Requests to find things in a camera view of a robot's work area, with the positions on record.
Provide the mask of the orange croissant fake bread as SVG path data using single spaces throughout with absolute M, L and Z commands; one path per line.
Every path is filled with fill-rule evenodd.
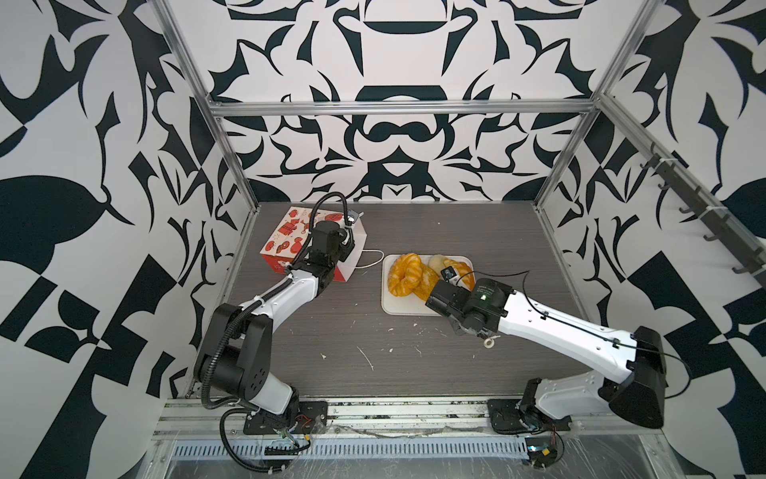
M 462 285 L 466 287 L 468 291 L 472 291 L 476 285 L 476 279 L 473 275 L 473 270 L 468 263 L 464 261 L 454 261 L 454 259 L 446 259 L 445 265 L 452 267 L 456 273 L 455 285 Z

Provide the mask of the red white paper bag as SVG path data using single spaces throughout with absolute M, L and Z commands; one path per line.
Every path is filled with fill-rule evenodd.
M 310 212 L 311 208 L 290 207 L 261 249 L 261 256 L 276 273 L 285 273 L 288 264 L 306 244 Z M 348 215 L 355 247 L 349 258 L 339 263 L 334 273 L 335 281 L 343 283 L 351 278 L 353 271 L 378 265 L 385 256 L 380 249 L 365 249 L 367 231 L 361 220 L 363 213 L 350 210 Z

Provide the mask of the yellow oval fake bread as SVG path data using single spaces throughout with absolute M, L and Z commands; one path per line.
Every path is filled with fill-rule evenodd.
M 434 269 L 431 269 L 428 265 L 423 265 L 422 277 L 419 285 L 417 285 L 416 289 L 413 291 L 414 295 L 419 297 L 421 301 L 428 301 L 433 289 L 435 289 L 440 279 L 440 275 L 438 275 Z

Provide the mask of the white steamed bun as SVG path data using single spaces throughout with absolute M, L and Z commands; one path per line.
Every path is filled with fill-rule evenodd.
M 435 273 L 441 273 L 441 271 L 449 267 L 448 261 L 448 257 L 444 255 L 432 255 L 428 261 L 428 267 L 435 271 Z

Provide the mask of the yellow twisted ring bread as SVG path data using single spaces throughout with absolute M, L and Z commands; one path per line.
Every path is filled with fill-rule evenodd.
M 420 285 L 423 263 L 416 253 L 401 255 L 389 269 L 387 287 L 393 297 L 407 297 Z

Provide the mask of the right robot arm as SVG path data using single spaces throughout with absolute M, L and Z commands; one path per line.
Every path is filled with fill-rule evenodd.
M 529 380 L 522 399 L 495 421 L 496 431 L 551 430 L 573 415 L 601 413 L 648 429 L 664 426 L 666 362 L 653 329 L 630 333 L 595 325 L 494 279 L 479 279 L 472 289 L 438 281 L 426 305 L 459 335 L 484 343 L 498 335 L 520 337 L 588 369 L 566 378 Z

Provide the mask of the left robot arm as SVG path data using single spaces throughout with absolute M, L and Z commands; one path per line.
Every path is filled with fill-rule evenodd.
M 276 416 L 295 416 L 295 389 L 270 372 L 274 332 L 332 283 L 336 267 L 352 253 L 353 221 L 318 222 L 282 281 L 242 305 L 215 309 L 193 375 L 201 404 L 234 403 Z

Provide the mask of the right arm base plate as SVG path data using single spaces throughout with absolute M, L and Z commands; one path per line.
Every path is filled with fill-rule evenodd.
M 522 400 L 489 399 L 487 401 L 490 425 L 494 432 L 504 435 L 536 434 L 570 431 L 572 419 L 552 419 L 536 407 L 522 405 Z

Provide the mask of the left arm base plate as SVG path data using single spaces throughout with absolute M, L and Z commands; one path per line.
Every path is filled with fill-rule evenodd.
M 289 403 L 283 414 L 268 411 L 252 412 L 245 419 L 245 435 L 267 435 L 286 429 L 297 434 L 313 433 L 323 428 L 328 416 L 327 401 L 295 400 Z

